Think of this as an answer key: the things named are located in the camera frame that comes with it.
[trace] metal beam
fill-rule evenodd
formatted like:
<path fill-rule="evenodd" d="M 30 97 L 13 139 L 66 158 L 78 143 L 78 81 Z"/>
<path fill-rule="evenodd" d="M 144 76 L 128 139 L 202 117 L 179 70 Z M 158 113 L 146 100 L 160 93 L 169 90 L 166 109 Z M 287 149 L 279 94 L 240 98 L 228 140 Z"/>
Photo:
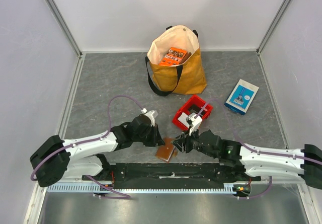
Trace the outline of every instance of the metal beam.
<path fill-rule="evenodd" d="M 260 43 L 257 53 L 261 54 L 263 52 L 263 49 L 265 48 L 268 40 L 272 36 L 273 32 L 275 31 L 278 23 L 280 22 L 281 18 L 283 17 L 286 9 L 288 8 L 289 4 L 291 3 L 292 0 L 284 0 L 282 5 L 280 6 L 279 10 L 277 11 L 277 14 L 275 15 L 270 27 L 268 28 L 262 42 Z"/>
<path fill-rule="evenodd" d="M 54 17 L 56 18 L 58 24 L 60 25 L 62 31 L 64 32 L 65 36 L 67 37 L 68 41 L 70 42 L 73 50 L 75 51 L 75 53 L 78 56 L 82 55 L 82 52 L 79 48 L 79 46 L 77 45 L 73 35 L 71 34 L 62 14 L 60 13 L 56 3 L 54 0 L 46 0 L 49 8 L 51 9 L 52 13 L 54 14 Z"/>

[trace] orange book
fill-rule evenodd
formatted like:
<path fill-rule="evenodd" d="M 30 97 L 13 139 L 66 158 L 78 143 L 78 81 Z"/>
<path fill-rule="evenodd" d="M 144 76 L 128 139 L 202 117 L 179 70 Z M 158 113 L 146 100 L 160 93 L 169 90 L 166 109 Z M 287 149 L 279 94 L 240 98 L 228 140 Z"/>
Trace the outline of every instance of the orange book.
<path fill-rule="evenodd" d="M 171 66 L 178 65 L 182 61 L 182 59 L 187 54 L 187 51 L 184 49 L 178 49 L 171 47 L 168 53 L 164 56 L 164 58 L 160 61 L 159 65 L 162 66 Z"/>

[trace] beige bag lining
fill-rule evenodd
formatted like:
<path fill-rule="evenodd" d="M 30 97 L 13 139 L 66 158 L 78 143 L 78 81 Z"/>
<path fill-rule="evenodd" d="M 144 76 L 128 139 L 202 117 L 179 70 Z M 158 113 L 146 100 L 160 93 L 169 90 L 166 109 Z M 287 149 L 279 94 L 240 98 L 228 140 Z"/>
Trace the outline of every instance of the beige bag lining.
<path fill-rule="evenodd" d="M 159 64 L 171 47 L 184 49 L 194 54 L 199 49 L 197 36 L 184 25 L 177 25 L 156 38 L 147 53 L 152 64 Z"/>

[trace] item inside bag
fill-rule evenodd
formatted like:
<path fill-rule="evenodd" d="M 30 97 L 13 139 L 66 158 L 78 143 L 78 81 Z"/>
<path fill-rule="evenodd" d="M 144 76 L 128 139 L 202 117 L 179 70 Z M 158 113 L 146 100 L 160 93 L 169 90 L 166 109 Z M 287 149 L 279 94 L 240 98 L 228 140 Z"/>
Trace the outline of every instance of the item inside bag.
<path fill-rule="evenodd" d="M 159 65 L 173 66 L 182 64 L 189 58 L 187 57 L 189 54 L 191 55 L 191 53 L 188 53 L 184 49 L 171 47 L 164 58 L 160 61 Z"/>

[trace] gray tabletop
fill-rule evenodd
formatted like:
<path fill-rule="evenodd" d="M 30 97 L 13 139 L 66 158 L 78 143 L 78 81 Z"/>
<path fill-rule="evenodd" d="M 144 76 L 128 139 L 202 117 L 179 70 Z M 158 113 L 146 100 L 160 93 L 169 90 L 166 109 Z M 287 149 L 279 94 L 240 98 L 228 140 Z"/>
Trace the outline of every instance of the gray tabletop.
<path fill-rule="evenodd" d="M 79 80 L 65 138 L 80 138 L 108 128 L 107 103 L 115 95 L 136 98 L 148 110 L 157 110 L 162 137 L 175 137 L 181 130 L 172 124 L 175 113 L 191 96 L 171 94 L 160 97 L 147 82 L 144 57 L 146 53 L 87 54 Z M 257 146 L 285 148 L 273 105 L 255 52 L 202 52 L 208 86 L 199 96 L 204 100 L 217 97 L 225 101 L 239 79 L 259 87 L 246 115 L 230 112 L 229 118 L 244 142 Z M 225 139 L 233 139 L 232 130 L 222 109 L 213 104 L 211 116 L 200 131 L 211 129 Z M 111 104 L 112 125 L 131 121 L 140 114 L 135 103 L 116 99 Z M 134 143 L 130 148 L 105 153 L 110 162 L 158 163 L 156 148 Z M 179 153 L 173 163 L 215 162 L 211 157 L 192 151 Z"/>

